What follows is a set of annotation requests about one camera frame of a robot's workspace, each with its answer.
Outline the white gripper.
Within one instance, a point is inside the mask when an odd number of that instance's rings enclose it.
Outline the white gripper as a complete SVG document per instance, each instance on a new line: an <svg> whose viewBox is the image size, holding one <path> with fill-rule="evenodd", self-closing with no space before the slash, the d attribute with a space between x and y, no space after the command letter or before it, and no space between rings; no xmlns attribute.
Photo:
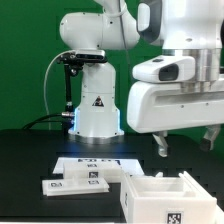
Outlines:
<svg viewBox="0 0 224 224"><path fill-rule="evenodd" d="M190 56L158 56L136 65L137 80L128 97L127 122L138 133L154 133L158 154L168 156L168 130L207 126L200 149L214 148L224 123L224 74L216 81L191 82L195 59Z"/></svg>

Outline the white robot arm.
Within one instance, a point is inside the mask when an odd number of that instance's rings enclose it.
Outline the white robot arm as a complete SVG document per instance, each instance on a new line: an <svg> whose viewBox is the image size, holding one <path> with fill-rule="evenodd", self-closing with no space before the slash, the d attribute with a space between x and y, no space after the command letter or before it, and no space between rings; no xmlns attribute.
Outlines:
<svg viewBox="0 0 224 224"><path fill-rule="evenodd" d="M125 0L95 0L102 13L70 13L60 24L69 46L62 56L67 77L81 74L81 102L73 108L70 138L106 144L123 137L115 105L116 71L106 51L145 40L161 55L134 66L127 123L150 133L168 154L168 131L206 127L201 148L213 147L224 125L224 74L220 71L224 0L141 0L131 15Z"/></svg>

